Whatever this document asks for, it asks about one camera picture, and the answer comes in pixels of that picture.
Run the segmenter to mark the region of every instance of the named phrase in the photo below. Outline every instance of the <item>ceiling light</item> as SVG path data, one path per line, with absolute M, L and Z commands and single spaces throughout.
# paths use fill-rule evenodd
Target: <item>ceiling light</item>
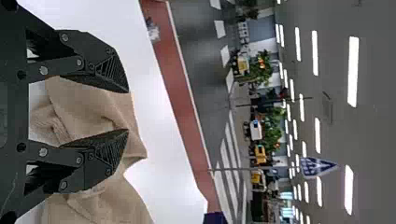
M 345 178 L 345 208 L 347 213 L 352 215 L 352 199 L 353 199 L 353 171 L 346 165 L 346 178 Z
M 283 77 L 285 78 L 285 88 L 289 88 L 289 83 L 288 83 L 288 70 L 283 69 Z
M 280 36 L 279 36 L 279 25 L 278 24 L 275 24 L 275 29 L 276 29 L 276 43 L 280 43 Z
M 294 168 L 295 167 L 294 161 L 291 162 L 291 167 L 293 167 L 293 168 L 291 168 L 291 173 L 293 174 L 293 177 L 295 177 L 296 176 L 296 169 Z
M 283 34 L 283 25 L 279 25 L 279 30 L 280 30 L 280 46 L 282 46 L 282 48 L 285 48 L 285 36 Z
M 304 224 L 304 214 L 300 212 L 300 224 Z
M 296 166 L 300 167 L 300 156 L 296 154 Z
M 300 94 L 298 97 L 300 98 L 300 120 L 304 122 L 305 121 L 304 96 Z
M 313 73 L 318 76 L 318 32 L 312 31 L 312 62 Z
M 319 207 L 321 207 L 323 206 L 323 198 L 322 198 L 322 182 L 320 177 L 317 177 L 317 196 L 318 196 L 318 205 Z
M 287 112 L 288 112 L 288 121 L 291 122 L 291 113 L 290 113 L 290 105 L 289 104 L 287 104 L 286 109 L 287 109 Z
M 302 141 L 303 157 L 306 157 L 306 142 Z
M 301 193 L 301 185 L 300 184 L 297 185 L 297 191 L 298 191 L 298 200 L 301 201 L 303 199 L 303 195 Z
M 290 145 L 291 151 L 293 151 L 294 150 L 294 144 L 293 144 L 293 136 L 291 136 L 291 134 L 289 134 L 289 145 Z
M 347 72 L 347 102 L 356 107 L 358 97 L 359 39 L 349 38 L 349 62 Z
M 304 182 L 304 196 L 305 196 L 305 202 L 309 203 L 309 187 L 306 181 Z
M 293 120 L 293 134 L 294 134 L 294 139 L 298 140 L 298 134 L 297 134 L 297 120 Z
M 286 119 L 285 119 L 285 133 L 289 133 L 289 124 Z
M 300 29 L 296 27 L 294 29 L 294 34 L 296 37 L 296 56 L 297 56 L 297 61 L 301 61 L 301 46 L 300 46 Z
M 283 64 L 282 64 L 282 62 L 279 62 L 279 74 L 280 74 L 280 79 L 283 79 Z
M 318 118 L 315 118 L 315 147 L 317 149 L 317 153 L 320 154 L 320 120 Z
M 290 97 L 291 97 L 291 101 L 293 103 L 295 103 L 295 96 L 294 96 L 294 80 L 290 79 Z
M 288 157 L 290 157 L 290 147 L 289 147 L 289 145 L 286 145 L 286 148 L 288 149 Z
M 294 200 L 297 200 L 297 188 L 293 186 L 293 195 L 294 195 Z

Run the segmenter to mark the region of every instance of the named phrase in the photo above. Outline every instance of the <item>screw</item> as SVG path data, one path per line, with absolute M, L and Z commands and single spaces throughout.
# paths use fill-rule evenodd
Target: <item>screw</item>
M 112 53 L 113 53 L 113 49 L 107 48 L 107 49 L 106 49 L 106 53 L 107 53 L 107 54 L 112 54 Z
M 69 36 L 66 35 L 66 34 L 62 34 L 62 40 L 63 40 L 64 42 L 67 42 L 67 41 L 69 40 Z
M 41 148 L 40 151 L 38 152 L 38 155 L 40 157 L 46 157 L 49 154 L 49 150 L 46 148 Z
M 48 75 L 48 74 L 49 74 L 49 69 L 48 69 L 48 67 L 46 67 L 46 66 L 41 66 L 41 67 L 40 67 L 40 73 L 41 73 L 41 75 L 43 75 L 43 76 Z
M 93 63 L 88 64 L 88 67 L 90 68 L 90 70 L 93 70 L 95 68 L 95 65 Z
M 82 163 L 82 158 L 81 158 L 81 157 L 78 157 L 78 158 L 76 159 L 76 163 L 77 163 L 77 164 L 81 164 L 81 163 Z
M 67 189 L 67 182 L 66 181 L 62 182 L 61 189 Z
M 25 73 L 24 71 L 19 71 L 19 72 L 17 73 L 17 77 L 18 77 L 20 80 L 25 79 L 25 78 L 26 78 L 26 73 Z
M 107 176 L 111 176 L 111 170 L 110 169 L 106 169 L 106 175 Z
M 17 151 L 19 151 L 19 152 L 24 152 L 24 150 L 26 150 L 26 144 L 24 144 L 24 143 L 19 143 L 19 144 L 17 145 Z

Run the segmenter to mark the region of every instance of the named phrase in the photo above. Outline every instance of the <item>beige fabric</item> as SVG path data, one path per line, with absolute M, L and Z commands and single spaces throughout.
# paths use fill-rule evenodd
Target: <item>beige fabric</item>
M 43 223 L 153 223 L 136 190 L 123 177 L 125 170 L 145 159 L 131 94 L 118 94 L 63 78 L 46 81 L 49 100 L 33 109 L 30 128 L 54 146 L 119 128 L 129 140 L 117 172 L 92 189 L 46 200 Z

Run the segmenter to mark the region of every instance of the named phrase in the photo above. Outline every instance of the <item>black metal bracket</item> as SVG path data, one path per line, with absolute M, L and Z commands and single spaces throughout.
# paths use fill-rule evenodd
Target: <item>black metal bracket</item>
M 60 76 L 129 92 L 117 52 L 88 33 L 54 30 L 15 0 L 0 0 L 0 224 L 53 193 L 90 189 L 116 171 L 128 130 L 60 147 L 29 140 L 29 84 Z M 26 174 L 26 166 L 35 168 Z

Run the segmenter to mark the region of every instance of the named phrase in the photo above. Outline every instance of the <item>blue sign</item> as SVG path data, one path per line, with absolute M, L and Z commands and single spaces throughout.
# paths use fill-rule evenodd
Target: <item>blue sign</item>
M 300 158 L 300 162 L 305 179 L 312 179 L 317 176 L 326 175 L 338 168 L 337 164 L 334 162 L 324 161 L 313 157 Z

